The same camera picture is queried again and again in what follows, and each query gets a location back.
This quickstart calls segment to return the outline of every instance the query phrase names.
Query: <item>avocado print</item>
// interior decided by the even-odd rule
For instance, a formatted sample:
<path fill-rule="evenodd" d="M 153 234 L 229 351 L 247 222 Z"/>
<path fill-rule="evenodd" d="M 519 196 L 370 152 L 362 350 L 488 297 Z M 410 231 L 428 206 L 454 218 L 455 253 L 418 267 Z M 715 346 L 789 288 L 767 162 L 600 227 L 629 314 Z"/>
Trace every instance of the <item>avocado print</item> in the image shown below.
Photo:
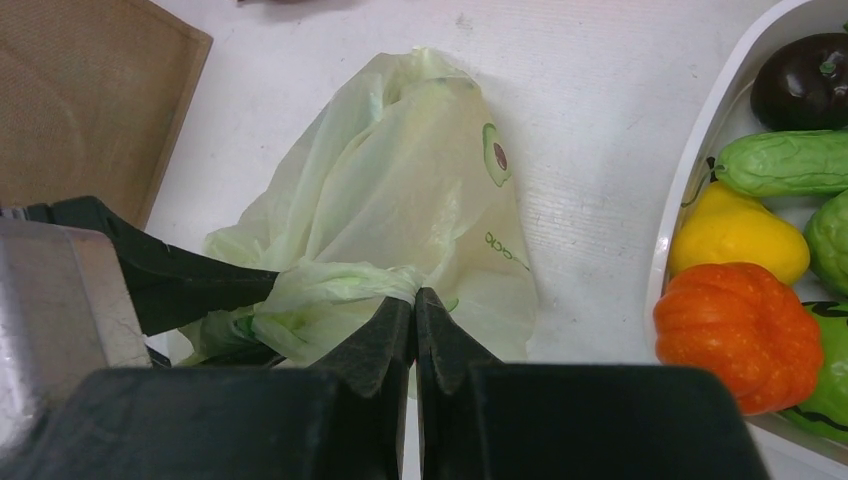
<path fill-rule="evenodd" d="M 491 123 L 483 125 L 483 148 L 483 161 L 486 164 L 486 170 L 495 185 L 502 187 L 504 182 L 512 176 L 512 172 L 509 170 L 506 153 L 501 146 L 498 129 Z"/>
<path fill-rule="evenodd" d="M 824 367 L 813 395 L 782 412 L 804 430 L 848 443 L 848 303 L 806 302 L 818 322 Z"/>

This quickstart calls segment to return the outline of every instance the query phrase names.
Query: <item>plastic bag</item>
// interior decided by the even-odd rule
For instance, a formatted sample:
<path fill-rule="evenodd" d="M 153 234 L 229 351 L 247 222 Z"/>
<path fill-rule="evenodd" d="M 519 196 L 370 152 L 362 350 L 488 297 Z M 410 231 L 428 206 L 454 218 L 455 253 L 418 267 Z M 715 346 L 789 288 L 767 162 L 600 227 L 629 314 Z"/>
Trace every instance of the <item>plastic bag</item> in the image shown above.
<path fill-rule="evenodd" d="M 261 341 L 309 364 L 424 285 L 495 355 L 526 359 L 537 297 L 511 174 L 465 73 L 427 49 L 378 55 L 207 237 L 211 257 L 283 273 L 264 303 L 182 329 L 194 358 Z"/>

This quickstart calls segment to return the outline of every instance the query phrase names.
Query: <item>toy vegetable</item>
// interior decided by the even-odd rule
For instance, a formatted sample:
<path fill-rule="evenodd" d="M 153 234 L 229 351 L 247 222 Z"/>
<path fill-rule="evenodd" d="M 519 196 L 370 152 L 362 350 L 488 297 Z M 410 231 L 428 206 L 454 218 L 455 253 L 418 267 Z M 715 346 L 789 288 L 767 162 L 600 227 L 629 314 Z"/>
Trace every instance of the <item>toy vegetable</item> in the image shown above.
<path fill-rule="evenodd" d="M 669 252 L 671 274 L 702 263 L 756 263 L 791 285 L 810 263 L 801 232 L 772 214 L 756 198 L 722 182 L 704 189 L 692 216 L 674 236 Z"/>
<path fill-rule="evenodd" d="M 804 307 L 821 328 L 824 368 L 813 395 L 783 415 L 804 430 L 848 443 L 848 304 L 810 302 Z"/>
<path fill-rule="evenodd" d="M 748 135 L 724 147 L 715 175 L 752 197 L 841 193 L 848 190 L 848 132 Z"/>
<path fill-rule="evenodd" d="M 754 115 L 772 130 L 848 125 L 848 34 L 821 33 L 781 48 L 751 90 Z"/>
<path fill-rule="evenodd" d="M 657 357 L 713 372 L 742 413 L 791 407 L 824 361 L 815 320 L 791 288 L 750 263 L 704 264 L 669 282 L 654 307 Z"/>
<path fill-rule="evenodd" d="M 804 237 L 810 246 L 810 270 L 831 289 L 848 295 L 848 192 L 828 200 L 813 214 Z"/>

